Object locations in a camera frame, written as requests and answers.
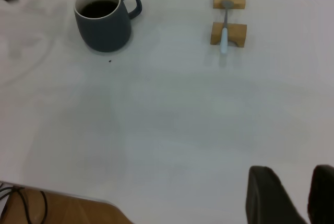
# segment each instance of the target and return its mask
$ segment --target dark blue mug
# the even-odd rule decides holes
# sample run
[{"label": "dark blue mug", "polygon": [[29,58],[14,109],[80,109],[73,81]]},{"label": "dark blue mug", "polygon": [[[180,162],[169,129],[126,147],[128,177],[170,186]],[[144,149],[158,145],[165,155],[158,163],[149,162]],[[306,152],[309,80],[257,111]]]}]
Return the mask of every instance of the dark blue mug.
[{"label": "dark blue mug", "polygon": [[[111,10],[103,17],[84,16],[83,11],[87,6],[100,1],[105,4],[112,2],[115,7],[105,7]],[[137,7],[128,13],[123,0],[76,0],[75,18],[85,43],[100,52],[112,52],[123,47],[131,35],[130,20],[137,17],[142,10],[141,1],[136,0],[136,3]]]}]

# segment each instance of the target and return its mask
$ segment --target table surface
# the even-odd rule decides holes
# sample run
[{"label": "table surface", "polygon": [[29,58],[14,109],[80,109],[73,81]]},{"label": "table surface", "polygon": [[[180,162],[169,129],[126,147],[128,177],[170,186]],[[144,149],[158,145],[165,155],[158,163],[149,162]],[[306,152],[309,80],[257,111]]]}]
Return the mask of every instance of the table surface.
[{"label": "table surface", "polygon": [[85,46],[73,1],[0,2],[0,181],[138,224],[233,224],[263,165],[307,218],[312,171],[334,164],[332,0],[246,0],[229,13],[245,48],[227,57],[209,44],[212,0],[142,0],[110,54]]}]

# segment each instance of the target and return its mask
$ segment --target wooden floor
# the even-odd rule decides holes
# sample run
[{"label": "wooden floor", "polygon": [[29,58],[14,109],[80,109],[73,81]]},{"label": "wooden floor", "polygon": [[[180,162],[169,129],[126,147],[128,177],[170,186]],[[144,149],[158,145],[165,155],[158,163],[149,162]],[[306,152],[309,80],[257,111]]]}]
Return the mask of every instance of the wooden floor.
[{"label": "wooden floor", "polygon": [[[37,190],[24,189],[32,223],[41,223],[44,200]],[[53,193],[45,193],[48,214],[45,224],[131,224],[122,212],[109,204],[78,199]],[[14,193],[7,203],[7,210],[0,224],[27,224],[22,200]]]}]

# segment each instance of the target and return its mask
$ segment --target mug rim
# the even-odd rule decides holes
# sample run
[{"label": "mug rim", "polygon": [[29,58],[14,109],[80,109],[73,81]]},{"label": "mug rim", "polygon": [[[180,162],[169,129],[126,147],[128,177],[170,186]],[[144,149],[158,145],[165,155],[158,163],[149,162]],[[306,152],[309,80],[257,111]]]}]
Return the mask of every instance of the mug rim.
[{"label": "mug rim", "polygon": [[117,5],[117,7],[116,7],[115,10],[113,10],[111,13],[109,13],[109,14],[103,16],[103,17],[99,17],[99,18],[89,18],[89,17],[83,16],[81,13],[78,12],[78,10],[77,10],[77,8],[76,8],[76,3],[77,3],[77,1],[78,1],[78,0],[75,0],[75,1],[74,1],[74,12],[75,12],[77,15],[79,15],[80,17],[82,17],[82,18],[85,18],[85,19],[94,19],[94,20],[96,20],[96,19],[103,19],[103,18],[106,18],[106,17],[112,15],[115,11],[117,11],[117,9],[119,8],[119,6],[120,6],[120,4],[121,4],[121,0],[118,0],[118,5]]}]

